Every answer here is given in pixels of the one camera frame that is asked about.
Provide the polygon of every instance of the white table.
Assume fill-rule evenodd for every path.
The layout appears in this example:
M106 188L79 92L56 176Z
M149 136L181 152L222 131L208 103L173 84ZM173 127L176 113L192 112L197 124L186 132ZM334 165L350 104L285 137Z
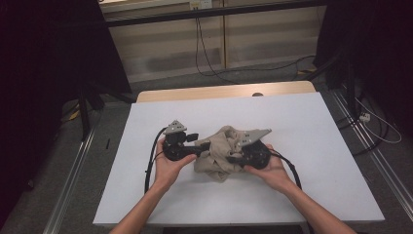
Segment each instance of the white table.
M198 133L200 138L213 135L224 125L239 130L270 128L273 132L262 140L272 143L296 166L307 194L344 221L384 220L320 94L171 98L174 100L132 105L94 224L118 223L140 199L153 140L175 119L188 128L188 134ZM218 183L207 175L196 174L189 165L148 224L265 225L304 221L283 195L253 175L230 175L224 183Z

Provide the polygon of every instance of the white cable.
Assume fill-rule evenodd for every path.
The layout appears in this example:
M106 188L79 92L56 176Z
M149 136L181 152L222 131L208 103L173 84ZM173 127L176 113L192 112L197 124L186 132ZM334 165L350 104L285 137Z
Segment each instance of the white cable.
M367 125L365 124L365 121L362 121L362 122L364 123L363 125L364 125L365 129L366 129L368 132L370 132L370 133L371 133L372 135L374 135L375 137L377 137L377 138L379 138L380 140L385 141L385 142L387 142L387 143L399 143L399 142L401 142L401 134L398 132L398 130L397 130L395 127L393 127L393 125L389 124L388 122L386 122L386 120L384 120L384 119L380 118L379 116L377 116L375 113L373 113L373 112L372 112L371 110L369 110L367 107L365 107L365 105L363 105L363 104L361 103L361 101L359 101L357 98L356 98L356 101L357 101L365 110L367 110L370 114L374 115L376 118L378 118L379 120L383 121L383 122L386 123L388 126L390 126L390 127L398 134L399 140L397 140L397 141L391 141L391 140L387 140L387 139L381 138L380 136L377 136L376 134L373 133L373 131L371 131L371 130L367 127Z

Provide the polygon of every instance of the person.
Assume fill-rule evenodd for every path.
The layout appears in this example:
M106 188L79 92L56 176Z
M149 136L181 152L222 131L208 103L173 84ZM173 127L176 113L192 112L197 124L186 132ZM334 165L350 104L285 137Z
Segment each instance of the person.
M164 140L163 138L157 142L157 155L162 152ZM271 144L267 144L267 147L274 151ZM180 170L196 158L195 154L191 154L182 160L172 162L164 153L160 153L156 158L154 183L110 233L139 233L164 194L175 183ZM268 166L262 170L256 170L251 166L244 166L244 169L253 175L261 177L271 188L284 194L298 212L313 226L316 233L356 233L297 187L286 173L280 158L271 157Z

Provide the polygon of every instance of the beige cloth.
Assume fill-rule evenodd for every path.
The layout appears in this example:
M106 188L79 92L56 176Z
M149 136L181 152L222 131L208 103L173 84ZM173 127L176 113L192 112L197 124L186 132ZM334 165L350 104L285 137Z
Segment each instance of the beige cloth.
M210 141L209 151L204 151L195 161L195 172L206 173L219 182L225 181L229 174L243 172L244 169L240 165L230 164L225 158L242 157L242 149L237 146L242 132L231 126L225 126L215 135L195 141L196 146Z

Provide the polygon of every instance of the black curtain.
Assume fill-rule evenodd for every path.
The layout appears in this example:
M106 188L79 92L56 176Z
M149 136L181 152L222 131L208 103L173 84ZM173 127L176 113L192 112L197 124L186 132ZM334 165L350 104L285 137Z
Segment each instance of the black curtain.
M131 91L108 28L84 26L91 21L104 22L96 0L0 0L0 227L46 158L61 107L77 98L79 85Z
M351 1L327 7L319 35L315 66L333 56L339 62L326 72L337 88L347 75L347 62L365 91L379 101L401 129L413 135L413 10L409 1Z

